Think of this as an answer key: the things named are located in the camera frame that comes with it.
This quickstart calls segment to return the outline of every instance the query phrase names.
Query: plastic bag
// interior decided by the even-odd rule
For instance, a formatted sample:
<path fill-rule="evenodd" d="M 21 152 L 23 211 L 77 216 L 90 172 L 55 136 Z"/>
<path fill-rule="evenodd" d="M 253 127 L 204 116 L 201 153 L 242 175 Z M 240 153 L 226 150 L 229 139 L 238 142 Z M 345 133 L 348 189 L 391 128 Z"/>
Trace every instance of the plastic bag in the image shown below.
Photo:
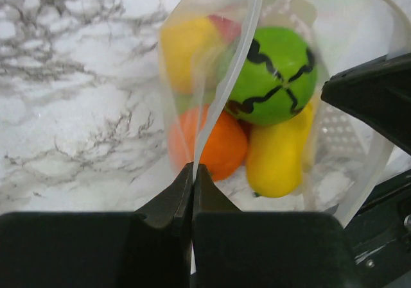
<path fill-rule="evenodd" d="M 174 171 L 194 162 L 195 179 L 204 163 L 244 210 L 339 204 L 347 224 L 392 144 L 322 103 L 320 89 L 406 53 L 409 26 L 389 0 L 182 0 L 159 41 Z"/>

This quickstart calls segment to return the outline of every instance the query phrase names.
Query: white marble surface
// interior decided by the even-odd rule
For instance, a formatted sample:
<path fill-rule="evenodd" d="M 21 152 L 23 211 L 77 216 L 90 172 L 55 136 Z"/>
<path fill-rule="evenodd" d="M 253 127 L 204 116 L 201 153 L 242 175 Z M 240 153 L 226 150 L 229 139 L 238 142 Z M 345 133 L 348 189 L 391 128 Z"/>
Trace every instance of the white marble surface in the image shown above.
<path fill-rule="evenodd" d="M 171 182 L 155 47 L 178 2 L 0 0 L 0 213 L 134 210 Z M 398 152 L 384 178 L 409 167 Z M 301 205 L 233 184 L 244 209 Z"/>

